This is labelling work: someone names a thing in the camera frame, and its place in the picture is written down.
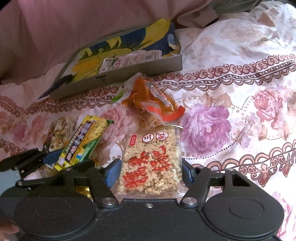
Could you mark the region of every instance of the orange package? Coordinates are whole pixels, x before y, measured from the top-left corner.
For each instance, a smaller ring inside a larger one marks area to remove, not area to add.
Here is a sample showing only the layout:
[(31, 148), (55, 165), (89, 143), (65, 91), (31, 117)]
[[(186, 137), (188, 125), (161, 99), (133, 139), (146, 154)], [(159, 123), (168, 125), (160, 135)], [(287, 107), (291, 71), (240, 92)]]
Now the orange package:
[(184, 114), (185, 108), (178, 106), (172, 98), (162, 93), (151, 78), (141, 75), (135, 78), (130, 95), (121, 102), (123, 105), (148, 111), (163, 122), (173, 122)]

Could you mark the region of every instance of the open cardboard box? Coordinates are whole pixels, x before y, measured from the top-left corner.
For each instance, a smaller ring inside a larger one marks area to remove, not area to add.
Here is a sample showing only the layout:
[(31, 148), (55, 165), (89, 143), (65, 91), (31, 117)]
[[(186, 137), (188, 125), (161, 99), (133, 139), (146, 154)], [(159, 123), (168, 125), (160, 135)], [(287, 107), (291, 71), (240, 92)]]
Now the open cardboard box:
[[(110, 38), (122, 36), (124, 34), (131, 33), (135, 30), (129, 30), (121, 33), (114, 34), (112, 36), (108, 36), (103, 39), (97, 40), (94, 44), (106, 41)], [(178, 49), (180, 48), (180, 44), (175, 36), (176, 43), (178, 45)], [(104, 85), (110, 85), (113, 83), (120, 83), (128, 80), (130, 77), (135, 75), (138, 72), (146, 74), (147, 76), (173, 72), (173, 71), (180, 71), (182, 70), (182, 56), (181, 53), (168, 56), (164, 58), (159, 58), (152, 61), (141, 62), (138, 64), (121, 67), (118, 69), (112, 69), (109, 71), (105, 71), (103, 73), (99, 73), (93, 75), (91, 77), (83, 78), (80, 81), (71, 82), (71, 83), (64, 83), (59, 88), (53, 87), (55, 83), (60, 80), (63, 76), (71, 74), (71, 70), (75, 66), (74, 59), (78, 57), (81, 50), (85, 49), (86, 47), (93, 46), (94, 44), (90, 44), (88, 46), (84, 46), (78, 49), (70, 58), (70, 60), (65, 64), (63, 69), (60, 71), (58, 76), (56, 77), (53, 85), (51, 86), (51, 91), (49, 91), (50, 97), (53, 99), (59, 99), (62, 97), (66, 97), (72, 94), (76, 94), (79, 92), (83, 92), (89, 89), (97, 88)]]

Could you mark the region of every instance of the floral pattern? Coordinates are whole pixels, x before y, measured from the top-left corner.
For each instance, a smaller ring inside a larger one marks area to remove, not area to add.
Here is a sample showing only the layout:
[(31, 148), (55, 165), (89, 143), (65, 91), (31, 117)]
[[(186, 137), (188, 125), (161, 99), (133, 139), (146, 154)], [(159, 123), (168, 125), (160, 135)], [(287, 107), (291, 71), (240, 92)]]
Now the floral pattern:
[[(183, 158), (216, 171), (235, 168), (273, 194), (285, 210), (278, 236), (293, 241), (296, 209), (289, 195), (296, 175), (296, 9), (274, 1), (261, 4), (264, 7), (250, 14), (229, 15), (204, 30), (178, 30), (183, 70), (153, 78), (156, 86), (186, 108), (178, 123), (184, 127)], [(271, 24), (276, 35), (266, 27)], [(19, 88), (0, 85), (1, 159), (41, 149), (51, 123), (61, 116), (91, 114), (115, 122), (91, 157), (106, 165), (122, 156), (127, 133), (160, 123), (112, 102), (123, 84), (38, 102), (44, 82), (33, 83), (29, 80)]]

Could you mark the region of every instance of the metal screw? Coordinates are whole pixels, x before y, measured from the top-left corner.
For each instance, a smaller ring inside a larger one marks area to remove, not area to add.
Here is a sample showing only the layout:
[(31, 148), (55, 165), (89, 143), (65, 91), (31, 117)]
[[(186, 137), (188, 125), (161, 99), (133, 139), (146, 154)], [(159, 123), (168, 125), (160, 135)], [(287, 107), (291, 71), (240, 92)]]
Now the metal screw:
[(145, 206), (146, 206), (147, 208), (152, 208), (154, 205), (153, 205), (152, 203), (146, 203)]
[(111, 206), (111, 205), (114, 205), (116, 203), (116, 200), (112, 197), (105, 197), (103, 200), (102, 200), (102, 203), (106, 206)]
[(196, 198), (194, 198), (194, 197), (185, 197), (185, 198), (183, 199), (183, 203), (185, 203), (185, 204), (187, 204), (187, 205), (194, 205), (194, 204), (197, 203), (197, 200), (196, 200)]

